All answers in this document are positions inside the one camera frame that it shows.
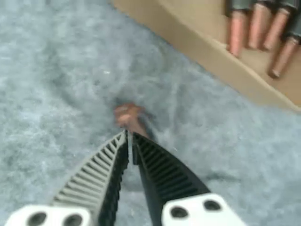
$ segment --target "gray carpet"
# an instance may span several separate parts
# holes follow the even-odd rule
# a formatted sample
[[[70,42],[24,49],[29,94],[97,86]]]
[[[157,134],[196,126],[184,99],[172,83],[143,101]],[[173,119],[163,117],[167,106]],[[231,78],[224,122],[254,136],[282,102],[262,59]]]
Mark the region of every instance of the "gray carpet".
[[[112,110],[127,100],[250,226],[300,221],[301,116],[250,103],[107,0],[0,5],[0,225],[47,203],[120,131]],[[116,225],[151,225],[133,166]]]

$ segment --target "screw hole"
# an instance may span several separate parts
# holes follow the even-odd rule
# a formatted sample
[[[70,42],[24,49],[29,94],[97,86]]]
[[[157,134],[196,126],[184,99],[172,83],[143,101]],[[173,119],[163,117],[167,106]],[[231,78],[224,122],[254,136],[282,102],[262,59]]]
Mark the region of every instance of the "screw hole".
[[[188,213],[186,209],[182,207],[173,207],[171,209],[171,216],[173,216],[174,218],[184,218],[188,216]]]
[[[81,222],[82,217],[78,214],[73,214],[64,221],[63,226],[80,226]]]
[[[213,200],[208,200],[204,203],[206,210],[220,210],[221,206]]]
[[[46,219],[46,213],[38,212],[29,218],[27,225],[28,226],[39,226],[44,223],[45,219]]]

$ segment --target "copper cylinder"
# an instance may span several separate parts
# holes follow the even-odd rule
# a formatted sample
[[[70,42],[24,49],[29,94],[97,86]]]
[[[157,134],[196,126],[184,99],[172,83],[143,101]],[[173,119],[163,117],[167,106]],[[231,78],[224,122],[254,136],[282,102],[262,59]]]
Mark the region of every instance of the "copper cylinder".
[[[285,42],[284,46],[280,50],[279,55],[277,56],[274,64],[272,65],[269,75],[273,78],[280,78],[283,70],[286,68],[290,59],[292,58],[295,50],[299,45],[299,39],[295,37],[290,37]]]
[[[275,46],[277,40],[279,39],[282,31],[285,28],[289,16],[290,11],[288,9],[281,8],[278,10],[263,43],[264,50],[270,51]]]
[[[262,2],[258,2],[254,5],[252,19],[250,23],[250,32],[249,32],[249,42],[248,47],[257,49],[259,48],[262,33],[264,31],[264,26],[269,15],[269,8],[264,5]]]
[[[242,49],[245,22],[246,14],[244,11],[236,10],[232,12],[230,22],[229,52],[235,57],[239,57]]]

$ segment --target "copper pipe fitting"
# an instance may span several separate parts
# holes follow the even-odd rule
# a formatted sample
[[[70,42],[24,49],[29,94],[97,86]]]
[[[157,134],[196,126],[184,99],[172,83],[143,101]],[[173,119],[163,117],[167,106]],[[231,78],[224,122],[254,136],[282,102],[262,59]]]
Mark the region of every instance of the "copper pipe fitting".
[[[288,9],[281,8],[278,10],[263,43],[264,50],[270,51],[271,49],[273,49],[282,31],[285,28],[289,16],[290,11]]]
[[[150,138],[145,127],[139,122],[139,114],[144,108],[136,106],[133,103],[127,103],[115,108],[115,119],[119,127],[125,128],[131,133],[136,132]]]
[[[232,12],[230,21],[230,44],[229,52],[235,57],[239,57],[243,39],[244,39],[244,26],[246,22],[246,14],[242,10],[235,10]]]
[[[287,64],[291,60],[294,52],[296,51],[300,40],[295,37],[290,37],[285,42],[284,46],[280,50],[269,75],[273,78],[280,78],[283,70],[286,68]]]
[[[266,16],[269,14],[269,8],[262,2],[258,2],[254,5],[252,19],[250,23],[249,42],[248,47],[258,49],[262,33],[264,32],[264,26],[266,22]]]

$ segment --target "cardboard box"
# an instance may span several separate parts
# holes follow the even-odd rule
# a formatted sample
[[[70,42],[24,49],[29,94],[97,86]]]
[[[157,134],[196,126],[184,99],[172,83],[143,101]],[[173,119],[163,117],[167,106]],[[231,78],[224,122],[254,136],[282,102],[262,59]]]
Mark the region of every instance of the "cardboard box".
[[[120,11],[249,99],[301,112],[301,48],[279,80],[267,75],[278,47],[271,53],[244,49],[241,58],[235,58],[226,50],[224,1],[112,0]]]

